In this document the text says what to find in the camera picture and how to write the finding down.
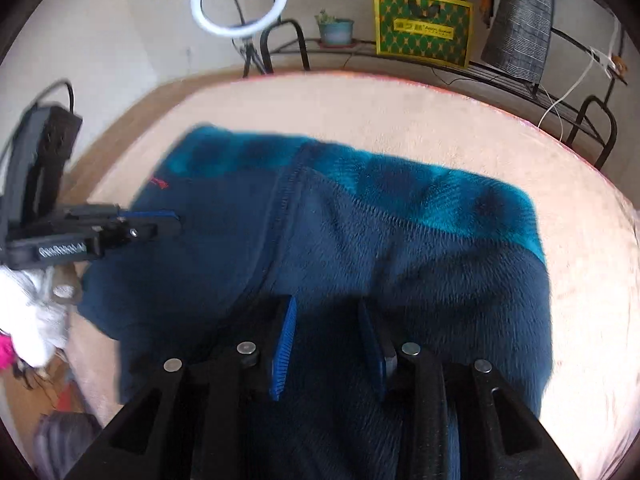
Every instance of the green patterned box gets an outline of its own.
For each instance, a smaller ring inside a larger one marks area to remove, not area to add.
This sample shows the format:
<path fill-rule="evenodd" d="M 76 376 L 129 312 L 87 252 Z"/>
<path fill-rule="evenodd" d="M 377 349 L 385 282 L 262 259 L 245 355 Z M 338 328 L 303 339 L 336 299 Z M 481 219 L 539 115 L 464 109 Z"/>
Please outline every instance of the green patterned box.
<path fill-rule="evenodd" d="M 378 54 L 466 68 L 473 4 L 464 0 L 374 0 Z"/>

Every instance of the screw head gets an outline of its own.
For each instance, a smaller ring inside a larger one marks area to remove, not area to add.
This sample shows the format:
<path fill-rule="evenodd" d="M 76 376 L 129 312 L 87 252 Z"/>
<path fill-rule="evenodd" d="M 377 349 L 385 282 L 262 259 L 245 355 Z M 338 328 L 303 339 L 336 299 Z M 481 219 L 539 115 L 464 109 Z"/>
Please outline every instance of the screw head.
<path fill-rule="evenodd" d="M 487 374 L 492 370 L 492 365 L 486 359 L 478 359 L 474 363 L 474 368 L 478 370 L 480 373 Z"/>
<path fill-rule="evenodd" d="M 241 342 L 237 347 L 236 350 L 238 350 L 239 354 L 242 355 L 251 355 L 252 353 L 255 352 L 256 350 L 256 346 L 255 343 L 252 341 L 244 341 Z"/>
<path fill-rule="evenodd" d="M 402 353 L 407 355 L 418 355 L 420 353 L 420 345 L 418 343 L 404 343 L 402 345 Z"/>
<path fill-rule="evenodd" d="M 175 357 L 167 359 L 167 361 L 164 362 L 163 368 L 167 372 L 177 372 L 180 368 L 182 368 L 182 361 L 180 361 L 180 359 L 176 359 Z"/>

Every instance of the ring light stand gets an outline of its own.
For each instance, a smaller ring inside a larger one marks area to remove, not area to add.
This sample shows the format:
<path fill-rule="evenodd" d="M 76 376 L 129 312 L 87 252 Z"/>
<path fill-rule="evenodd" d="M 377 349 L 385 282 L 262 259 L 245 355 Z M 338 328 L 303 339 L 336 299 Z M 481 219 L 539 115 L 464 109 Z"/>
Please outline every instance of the ring light stand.
<path fill-rule="evenodd" d="M 237 27 L 221 27 L 220 25 L 213 23 L 204 15 L 202 10 L 202 0 L 191 0 L 191 14 L 200 28 L 210 34 L 221 36 L 222 38 L 230 38 L 232 41 L 242 40 L 242 46 L 237 48 L 238 52 L 244 59 L 244 72 L 242 72 L 242 77 L 248 76 L 249 68 L 252 63 L 258 69 L 260 74 L 264 74 L 266 70 L 257 50 L 254 47 L 253 35 L 269 27 L 279 19 L 287 0 L 274 0 L 273 7 L 271 7 L 269 12 L 259 20 L 249 23 L 244 19 L 244 14 L 242 13 L 238 0 L 234 0 L 234 3 L 236 4 L 238 14 L 240 15 L 240 25 Z"/>

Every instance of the white cloth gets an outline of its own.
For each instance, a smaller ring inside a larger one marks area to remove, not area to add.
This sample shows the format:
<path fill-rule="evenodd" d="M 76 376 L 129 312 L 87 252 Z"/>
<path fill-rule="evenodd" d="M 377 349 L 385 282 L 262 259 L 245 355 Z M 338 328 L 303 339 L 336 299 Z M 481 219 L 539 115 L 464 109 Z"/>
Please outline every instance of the white cloth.
<path fill-rule="evenodd" d="M 0 267 L 0 330 L 11 336 L 15 352 L 29 366 L 46 366 L 68 340 L 67 308 L 50 299 L 53 269 Z"/>

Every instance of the succulent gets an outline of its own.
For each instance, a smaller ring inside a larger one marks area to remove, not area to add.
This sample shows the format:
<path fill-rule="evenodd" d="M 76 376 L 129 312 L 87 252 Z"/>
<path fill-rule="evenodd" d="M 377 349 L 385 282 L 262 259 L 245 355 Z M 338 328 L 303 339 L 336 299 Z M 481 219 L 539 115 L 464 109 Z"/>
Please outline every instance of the succulent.
<path fill-rule="evenodd" d="M 326 25 L 327 23 L 335 23 L 335 16 L 331 16 L 326 13 L 326 10 L 322 9 L 320 14 L 316 14 L 316 22 L 318 25 Z"/>

